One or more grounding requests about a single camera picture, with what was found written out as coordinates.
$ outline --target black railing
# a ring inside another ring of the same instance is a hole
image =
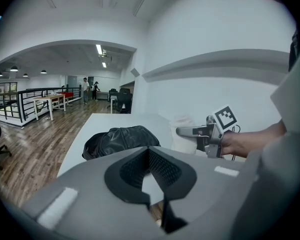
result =
[[[67,97],[68,101],[75,100],[81,97],[80,87],[64,87],[64,88],[36,88],[26,89],[17,92],[0,93],[0,120],[16,119],[23,125],[26,121],[31,121],[35,116],[29,117],[29,115],[35,113],[35,104],[33,98],[44,97],[51,93],[73,93],[73,96]],[[49,111],[49,104],[47,101],[42,103],[36,103],[37,111],[40,113],[46,109]]]

